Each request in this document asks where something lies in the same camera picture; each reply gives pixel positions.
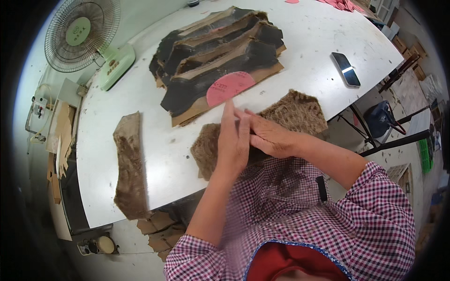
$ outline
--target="fan guard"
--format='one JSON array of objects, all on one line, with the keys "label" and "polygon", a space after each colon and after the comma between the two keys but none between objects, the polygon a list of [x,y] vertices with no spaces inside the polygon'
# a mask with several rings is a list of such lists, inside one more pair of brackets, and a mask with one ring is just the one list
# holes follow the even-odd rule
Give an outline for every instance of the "fan guard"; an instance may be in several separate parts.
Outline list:
[{"label": "fan guard", "polygon": [[[57,10],[45,35],[45,57],[49,65],[60,72],[74,72],[90,65],[105,52],[116,34],[119,22],[119,0],[65,1]],[[89,27],[78,30],[74,28],[77,23]],[[74,43],[73,40],[77,39],[81,43]]]}]

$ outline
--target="white table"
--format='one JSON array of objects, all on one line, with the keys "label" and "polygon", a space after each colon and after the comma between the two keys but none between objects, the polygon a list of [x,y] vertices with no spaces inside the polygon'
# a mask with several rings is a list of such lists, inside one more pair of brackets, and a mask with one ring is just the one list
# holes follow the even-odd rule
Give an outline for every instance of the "white table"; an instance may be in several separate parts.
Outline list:
[{"label": "white table", "polygon": [[[142,143],[147,173],[148,205],[155,209],[205,188],[189,149],[201,127],[220,122],[223,105],[186,127],[171,126],[160,106],[165,91],[157,89],[149,71],[160,40],[170,31],[235,5],[266,11],[283,31],[287,47],[279,61],[284,69],[233,98],[239,108],[258,112],[277,102],[290,88],[319,100],[331,119],[374,87],[403,60],[392,43],[358,12],[340,11],[314,0],[288,4],[283,0],[221,0],[201,2],[156,22],[130,40],[136,62],[108,92],[98,77],[83,101],[78,126],[77,168],[80,193],[90,227],[124,219],[113,198],[118,177],[113,131],[123,115],[142,112]],[[344,85],[331,52],[347,56],[361,87]]]}]

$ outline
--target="electric fan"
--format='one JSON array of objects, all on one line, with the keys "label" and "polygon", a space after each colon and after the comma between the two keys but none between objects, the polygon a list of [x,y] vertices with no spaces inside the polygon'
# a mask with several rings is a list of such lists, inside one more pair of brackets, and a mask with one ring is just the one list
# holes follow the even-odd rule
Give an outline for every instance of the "electric fan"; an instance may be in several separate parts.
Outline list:
[{"label": "electric fan", "polygon": [[67,0],[58,9],[45,35],[45,57],[60,72],[85,68],[100,55],[100,88],[109,90],[135,61],[130,44],[109,46],[120,22],[119,0]]}]

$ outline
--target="checkered shirt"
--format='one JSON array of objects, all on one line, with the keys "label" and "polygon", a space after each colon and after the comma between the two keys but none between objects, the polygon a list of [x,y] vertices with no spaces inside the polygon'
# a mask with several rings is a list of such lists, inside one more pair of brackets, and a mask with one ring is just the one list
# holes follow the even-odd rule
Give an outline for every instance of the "checkered shirt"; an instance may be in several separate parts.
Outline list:
[{"label": "checkered shirt", "polygon": [[218,247],[183,235],[166,259],[167,280],[246,280],[267,242],[305,246],[350,280],[399,280],[414,261],[414,218],[401,188],[374,162],[345,198],[322,203],[323,172],[300,158],[269,158],[235,183]]}]

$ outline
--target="smartphone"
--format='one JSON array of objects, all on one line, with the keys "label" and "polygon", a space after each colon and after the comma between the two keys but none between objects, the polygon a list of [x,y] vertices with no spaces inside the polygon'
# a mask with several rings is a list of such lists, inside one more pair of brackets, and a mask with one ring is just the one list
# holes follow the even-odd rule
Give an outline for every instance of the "smartphone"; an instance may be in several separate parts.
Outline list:
[{"label": "smartphone", "polygon": [[348,62],[347,57],[344,54],[335,52],[331,53],[331,57],[339,68],[340,73],[344,77],[345,84],[352,88],[359,88],[361,86],[361,83],[356,76],[355,70]]}]

